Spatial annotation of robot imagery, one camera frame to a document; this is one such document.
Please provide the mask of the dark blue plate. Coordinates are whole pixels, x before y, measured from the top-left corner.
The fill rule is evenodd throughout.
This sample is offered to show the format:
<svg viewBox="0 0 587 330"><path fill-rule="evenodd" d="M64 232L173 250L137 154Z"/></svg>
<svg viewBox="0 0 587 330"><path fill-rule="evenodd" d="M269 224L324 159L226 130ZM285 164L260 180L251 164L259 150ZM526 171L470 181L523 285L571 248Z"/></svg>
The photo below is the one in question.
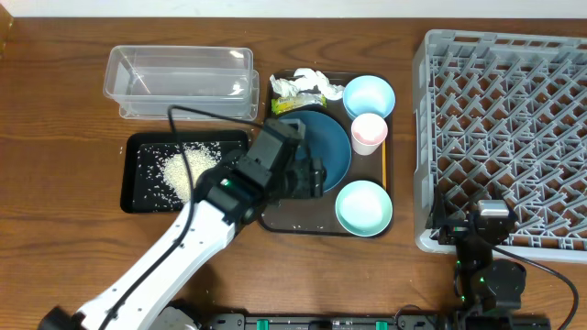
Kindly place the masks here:
<svg viewBox="0 0 587 330"><path fill-rule="evenodd" d="M346 176L351 163L351 145L342 125L329 115L311 110L283 115L279 120L299 120L305 126L305 141L311 156L321 158L327 171L324 192L334 189Z"/></svg>

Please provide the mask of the mint green bowl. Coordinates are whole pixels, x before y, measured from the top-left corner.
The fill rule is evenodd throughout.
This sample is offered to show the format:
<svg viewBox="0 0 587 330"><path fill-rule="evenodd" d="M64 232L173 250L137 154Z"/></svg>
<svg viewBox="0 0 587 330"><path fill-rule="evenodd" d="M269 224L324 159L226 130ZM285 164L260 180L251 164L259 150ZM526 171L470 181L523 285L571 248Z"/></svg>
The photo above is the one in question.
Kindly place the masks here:
<svg viewBox="0 0 587 330"><path fill-rule="evenodd" d="M373 181L353 181L335 201L338 223L357 237L376 237L393 222L393 202L388 192Z"/></svg>

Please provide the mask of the pile of white rice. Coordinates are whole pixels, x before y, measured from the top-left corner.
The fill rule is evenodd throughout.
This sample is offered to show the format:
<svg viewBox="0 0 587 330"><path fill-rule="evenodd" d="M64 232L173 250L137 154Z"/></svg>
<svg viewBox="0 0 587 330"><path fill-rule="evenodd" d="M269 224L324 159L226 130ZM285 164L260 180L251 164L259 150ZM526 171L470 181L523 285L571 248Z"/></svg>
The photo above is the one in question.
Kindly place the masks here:
<svg viewBox="0 0 587 330"><path fill-rule="evenodd" d="M219 142L188 142L184 144L193 184L206 170L222 158ZM133 204L149 212L181 209L190 201L188 171L179 147L174 143L143 145L137 152L138 197Z"/></svg>

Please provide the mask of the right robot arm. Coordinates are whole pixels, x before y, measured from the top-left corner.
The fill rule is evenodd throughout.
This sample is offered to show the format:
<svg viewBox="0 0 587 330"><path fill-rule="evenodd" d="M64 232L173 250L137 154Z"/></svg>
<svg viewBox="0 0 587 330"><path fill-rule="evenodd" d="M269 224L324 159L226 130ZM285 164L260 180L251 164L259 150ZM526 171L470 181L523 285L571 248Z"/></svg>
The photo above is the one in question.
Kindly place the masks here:
<svg viewBox="0 0 587 330"><path fill-rule="evenodd" d="M428 224L439 230L437 242L456 249L453 289L462 306L437 319L437 329L512 329L511 312L521 308L526 269L494 259L494 249L508 238L517 216L498 194L473 199L462 219L449 217L444 194L436 190Z"/></svg>

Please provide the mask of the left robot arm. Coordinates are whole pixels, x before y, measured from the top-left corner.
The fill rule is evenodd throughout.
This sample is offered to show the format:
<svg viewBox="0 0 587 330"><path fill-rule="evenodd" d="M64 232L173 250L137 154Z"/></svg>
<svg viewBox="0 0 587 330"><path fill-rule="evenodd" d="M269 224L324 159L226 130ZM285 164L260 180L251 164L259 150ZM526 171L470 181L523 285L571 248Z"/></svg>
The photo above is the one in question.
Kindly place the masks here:
<svg viewBox="0 0 587 330"><path fill-rule="evenodd" d="M59 306L41 329L148 329L184 284L269 204L323 194L326 170L299 119L265 121L249 150L203 172L161 238L110 288L74 314Z"/></svg>

